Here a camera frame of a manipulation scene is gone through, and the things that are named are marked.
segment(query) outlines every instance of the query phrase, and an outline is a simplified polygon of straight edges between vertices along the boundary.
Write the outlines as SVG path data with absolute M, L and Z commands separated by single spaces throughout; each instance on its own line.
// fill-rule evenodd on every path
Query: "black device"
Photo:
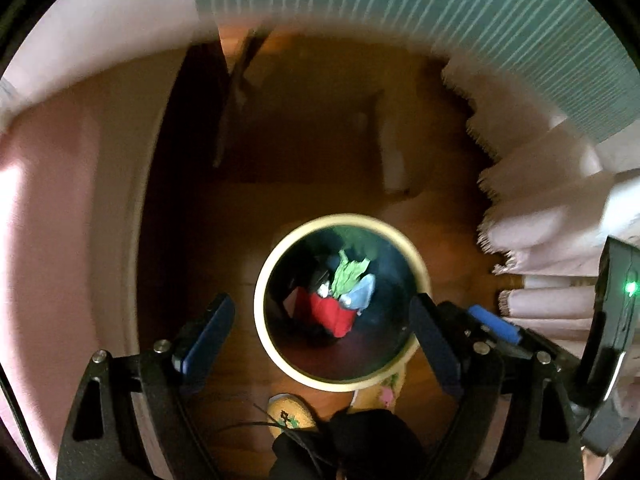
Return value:
M 612 394 L 638 322 L 638 272 L 640 250 L 608 238 L 581 361 L 531 330 L 520 329 L 514 344 L 452 303 L 436 305 L 427 294 L 415 296 L 411 327 L 443 390 L 459 400 L 449 431 L 420 478 L 469 478 L 498 398 L 510 395 L 487 478 L 581 480 L 582 446 L 604 455 L 628 424 L 612 404 Z M 121 358 L 96 352 L 68 418 L 58 480 L 156 478 L 138 431 L 132 392 L 146 398 L 175 480 L 222 478 L 181 399 L 204 386 L 233 317 L 232 301 L 220 295 L 173 343 L 162 340 L 153 350 Z

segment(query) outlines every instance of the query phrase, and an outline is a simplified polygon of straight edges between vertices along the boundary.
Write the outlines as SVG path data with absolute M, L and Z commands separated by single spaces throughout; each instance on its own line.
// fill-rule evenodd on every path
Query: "metal screw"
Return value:
M 104 361 L 107 358 L 107 351 L 106 350 L 98 350 L 93 357 L 91 357 L 91 361 L 93 361 L 96 364 L 101 363 L 102 361 Z
M 171 342 L 167 339 L 160 339 L 154 343 L 154 352 L 163 354 L 171 349 Z
M 538 352 L 536 357 L 543 365 L 548 365 L 551 362 L 551 355 L 548 352 Z
M 474 343 L 474 352 L 480 355 L 487 355 L 491 351 L 491 347 L 484 341 L 476 341 Z

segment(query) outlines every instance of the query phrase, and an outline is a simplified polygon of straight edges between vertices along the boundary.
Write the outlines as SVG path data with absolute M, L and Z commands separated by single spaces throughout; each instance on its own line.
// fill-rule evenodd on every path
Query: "yellow slipper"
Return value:
M 396 401 L 404 385 L 406 367 L 400 368 L 384 381 L 353 393 L 353 400 L 348 413 L 364 412 L 366 410 L 389 410 L 393 413 Z
M 269 414 L 268 422 L 275 421 L 290 430 L 316 430 L 318 428 L 311 409 L 304 400 L 295 395 L 279 394 L 271 397 L 267 413 Z M 282 430 L 274 426 L 271 426 L 269 430 L 274 438 L 282 433 Z

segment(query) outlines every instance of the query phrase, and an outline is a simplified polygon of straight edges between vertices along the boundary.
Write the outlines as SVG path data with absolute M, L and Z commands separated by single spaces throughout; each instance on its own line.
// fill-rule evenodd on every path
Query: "black cable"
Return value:
M 12 389 L 11 384 L 9 384 L 9 379 L 4 373 L 2 364 L 0 364 L 0 387 L 2 388 L 2 392 L 4 393 L 4 398 L 9 404 L 9 408 L 11 409 L 11 413 L 14 416 L 15 422 L 18 425 L 20 436 L 22 437 L 24 445 L 27 448 L 27 453 L 29 454 L 29 458 L 31 459 L 33 468 L 43 480 L 49 480 L 47 470 L 44 468 L 44 464 L 40 459 L 40 455 L 38 453 L 38 450 L 36 449 L 36 445 L 33 441 L 33 437 L 31 436 L 31 432 L 27 427 L 27 421 L 24 420 L 24 415 L 22 414 L 22 410 L 20 409 L 20 405 L 18 404 L 18 399 L 15 398 L 14 390 Z

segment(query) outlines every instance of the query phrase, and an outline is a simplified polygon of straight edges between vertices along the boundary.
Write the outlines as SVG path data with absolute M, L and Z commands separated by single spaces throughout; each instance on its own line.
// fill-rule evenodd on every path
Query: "white curtain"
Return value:
M 607 235 L 640 240 L 640 120 L 594 145 L 512 75 L 453 56 L 442 76 L 469 100 L 468 132 L 495 161 L 479 178 L 493 203 L 479 244 L 506 255 L 496 273 L 522 274 L 535 286 L 504 291 L 500 311 L 581 356 L 594 291 L 572 283 L 587 276 L 593 284 Z M 634 348 L 631 376 L 638 357 Z

